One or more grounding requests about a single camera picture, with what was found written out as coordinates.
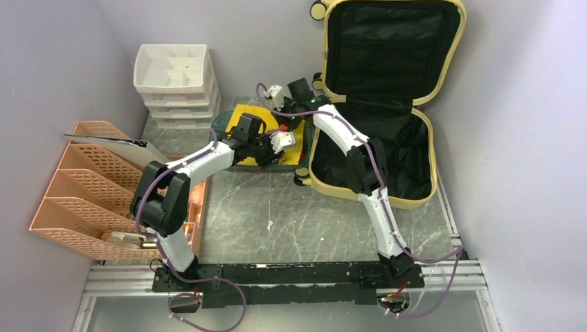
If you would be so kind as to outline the teal plastic bin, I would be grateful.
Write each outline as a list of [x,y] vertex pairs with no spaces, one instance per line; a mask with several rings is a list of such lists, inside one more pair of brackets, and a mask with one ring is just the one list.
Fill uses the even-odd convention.
[[[220,113],[211,124],[214,130],[225,132],[233,115],[233,111]],[[295,169],[307,167],[309,165],[312,143],[314,141],[315,127],[312,124],[304,124],[302,132],[302,153],[297,165],[274,164],[266,169],[260,169],[256,165],[235,165],[227,169],[229,172],[246,172],[246,173],[286,173],[293,172]]]

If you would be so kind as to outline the yellow cloth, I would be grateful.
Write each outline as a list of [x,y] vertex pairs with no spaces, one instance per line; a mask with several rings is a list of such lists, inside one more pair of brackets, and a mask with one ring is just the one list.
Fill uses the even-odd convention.
[[[223,112],[222,115],[224,116],[226,124],[219,124],[217,125],[217,128],[223,129],[224,131],[232,129],[237,125],[240,116],[244,113],[253,114],[265,122],[266,129],[263,130],[263,128],[260,128],[260,133],[264,133],[266,130],[277,129],[279,127],[278,121],[268,109],[253,105],[237,104],[232,111]],[[284,157],[277,162],[275,167],[297,166],[300,164],[300,161],[306,155],[304,152],[306,141],[305,126],[306,122],[302,120],[298,127],[293,130],[296,144],[293,147],[284,150]]]

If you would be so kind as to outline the yellow hard-shell suitcase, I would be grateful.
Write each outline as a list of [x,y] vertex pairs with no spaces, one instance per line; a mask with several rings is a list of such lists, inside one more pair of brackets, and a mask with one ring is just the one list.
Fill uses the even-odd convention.
[[385,148],[394,208],[425,204],[438,187],[433,126],[419,107],[442,84],[465,29],[461,1],[315,1],[324,25],[322,91],[360,132]]

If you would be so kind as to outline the white plastic drawer unit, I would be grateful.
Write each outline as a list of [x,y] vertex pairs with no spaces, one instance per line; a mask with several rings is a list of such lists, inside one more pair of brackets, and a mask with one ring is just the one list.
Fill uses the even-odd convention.
[[160,129],[206,129],[218,116],[221,93],[206,44],[143,44],[134,87]]

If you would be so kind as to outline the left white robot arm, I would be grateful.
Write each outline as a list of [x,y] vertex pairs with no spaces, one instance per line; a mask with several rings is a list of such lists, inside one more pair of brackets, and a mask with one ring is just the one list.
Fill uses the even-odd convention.
[[199,151],[171,163],[146,164],[129,210],[137,233],[154,240],[179,290],[193,288],[199,276],[197,255],[183,233],[192,188],[247,158],[261,169],[272,166],[296,144],[285,126],[262,133],[263,124],[261,118],[244,113],[232,129],[212,130],[212,141]]

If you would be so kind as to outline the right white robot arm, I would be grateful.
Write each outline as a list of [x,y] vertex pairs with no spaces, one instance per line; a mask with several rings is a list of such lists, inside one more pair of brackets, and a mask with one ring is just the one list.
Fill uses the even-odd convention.
[[262,93],[272,103],[271,112],[288,120],[309,116],[346,159],[348,187],[364,204],[376,234],[382,282],[400,285],[415,265],[397,225],[386,183],[386,161],[382,142],[356,129],[327,98],[317,97],[305,79],[296,82],[301,101],[288,97],[282,86],[272,85]]

